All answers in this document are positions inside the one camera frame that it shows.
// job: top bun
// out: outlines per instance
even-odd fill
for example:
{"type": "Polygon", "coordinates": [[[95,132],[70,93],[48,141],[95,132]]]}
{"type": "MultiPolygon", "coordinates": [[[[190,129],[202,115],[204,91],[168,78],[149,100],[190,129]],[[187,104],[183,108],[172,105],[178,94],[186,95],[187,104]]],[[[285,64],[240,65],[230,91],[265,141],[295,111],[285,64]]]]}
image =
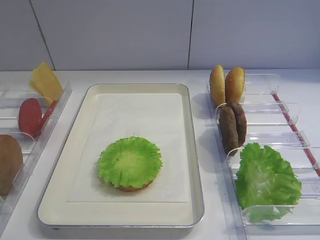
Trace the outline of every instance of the top bun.
{"type": "Polygon", "coordinates": [[[239,66],[230,70],[225,78],[225,101],[240,102],[245,87],[245,70],[239,66]]]}
{"type": "Polygon", "coordinates": [[[221,65],[217,65],[210,74],[210,93],[216,106],[226,103],[225,73],[221,65]]]}

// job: white wall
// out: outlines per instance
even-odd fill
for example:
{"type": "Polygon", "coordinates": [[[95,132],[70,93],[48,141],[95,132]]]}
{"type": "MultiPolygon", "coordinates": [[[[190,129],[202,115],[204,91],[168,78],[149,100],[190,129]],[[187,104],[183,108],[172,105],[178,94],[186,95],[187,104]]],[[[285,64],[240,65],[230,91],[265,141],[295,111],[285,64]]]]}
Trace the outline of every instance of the white wall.
{"type": "Polygon", "coordinates": [[[319,9],[320,0],[1,0],[0,71],[51,64],[49,53],[56,70],[320,68],[319,9]]]}
{"type": "Polygon", "coordinates": [[[0,1],[0,71],[31,70],[51,65],[28,0],[0,1]]]}

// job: metal tray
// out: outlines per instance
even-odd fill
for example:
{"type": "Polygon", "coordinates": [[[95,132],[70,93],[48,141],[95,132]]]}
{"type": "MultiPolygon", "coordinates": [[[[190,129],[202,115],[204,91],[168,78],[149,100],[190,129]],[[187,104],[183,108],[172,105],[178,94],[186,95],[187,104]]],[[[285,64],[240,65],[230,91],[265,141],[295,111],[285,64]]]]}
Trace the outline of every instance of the metal tray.
{"type": "Polygon", "coordinates": [[[204,200],[188,88],[181,84],[97,84],[83,99],[38,206],[49,227],[191,228],[204,200]],[[100,153],[125,137],[155,143],[163,167],[138,192],[97,176],[100,153]]]}

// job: bottom bun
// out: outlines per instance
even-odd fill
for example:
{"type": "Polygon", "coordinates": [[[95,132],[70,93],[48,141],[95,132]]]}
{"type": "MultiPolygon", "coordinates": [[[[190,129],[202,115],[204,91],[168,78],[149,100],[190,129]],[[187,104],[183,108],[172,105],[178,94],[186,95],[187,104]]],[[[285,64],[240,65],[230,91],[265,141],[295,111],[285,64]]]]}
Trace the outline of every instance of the bottom bun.
{"type": "Polygon", "coordinates": [[[121,191],[124,191],[124,192],[135,192],[135,191],[138,191],[138,190],[141,190],[147,186],[149,186],[153,181],[149,181],[148,183],[146,184],[143,184],[142,187],[133,187],[133,186],[127,186],[127,187],[124,187],[124,186],[118,186],[117,189],[121,190],[121,191]]]}

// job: tray rim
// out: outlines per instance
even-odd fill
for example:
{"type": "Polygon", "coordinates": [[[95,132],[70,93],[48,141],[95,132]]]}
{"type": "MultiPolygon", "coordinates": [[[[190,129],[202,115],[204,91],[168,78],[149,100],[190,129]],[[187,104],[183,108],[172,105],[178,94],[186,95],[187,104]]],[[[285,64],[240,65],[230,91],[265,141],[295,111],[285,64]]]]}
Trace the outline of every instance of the tray rim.
{"type": "Polygon", "coordinates": [[[139,229],[155,229],[155,228],[163,228],[163,229],[191,229],[193,228],[195,225],[197,225],[199,222],[202,221],[202,219],[204,218],[204,214],[205,214],[205,202],[204,202],[204,196],[203,196],[203,188],[202,188],[202,182],[201,182],[201,174],[200,174],[200,166],[199,166],[199,160],[198,160],[198,153],[197,153],[197,144],[196,144],[196,138],[195,138],[195,131],[194,131],[194,121],[192,118],[193,114],[192,114],[192,108],[191,108],[191,99],[190,99],[190,92],[189,92],[189,88],[182,84],[182,83],[96,83],[93,84],[91,86],[89,86],[87,88],[87,90],[85,91],[83,97],[81,98],[81,101],[76,109],[76,114],[74,115],[74,117],[72,118],[72,122],[67,130],[67,135],[59,149],[59,151],[57,152],[56,158],[54,160],[54,163],[52,165],[52,168],[48,174],[48,178],[42,188],[42,191],[40,193],[40,198],[36,204],[36,218],[37,220],[45,227],[49,227],[49,228],[53,228],[53,229],[66,229],[66,228],[96,228],[96,229],[135,229],[135,228],[139,228],[139,229]],[[61,157],[62,151],[65,148],[65,145],[67,143],[67,140],[69,138],[69,135],[74,127],[74,124],[76,122],[76,119],[79,115],[79,112],[81,110],[81,107],[86,99],[86,96],[88,95],[88,92],[91,88],[96,87],[96,86],[107,86],[107,85],[127,85],[127,86],[157,86],[157,85],[167,85],[167,86],[182,86],[183,88],[185,88],[186,90],[186,97],[187,97],[187,105],[183,108],[187,108],[188,111],[190,112],[190,127],[192,128],[191,131],[191,138],[192,138],[192,143],[194,143],[194,152],[195,152],[195,165],[196,165],[196,172],[197,172],[197,181],[199,182],[199,192],[200,192],[200,196],[198,196],[198,198],[200,199],[200,207],[202,209],[201,214],[199,215],[199,218],[197,218],[193,223],[191,224],[49,224],[49,223],[45,223],[41,220],[40,216],[39,216],[39,209],[42,203],[42,200],[44,198],[44,195],[46,193],[47,187],[49,186],[49,183],[51,181],[51,178],[53,176],[53,173],[56,169],[56,166],[59,162],[59,159],[61,157]]]}

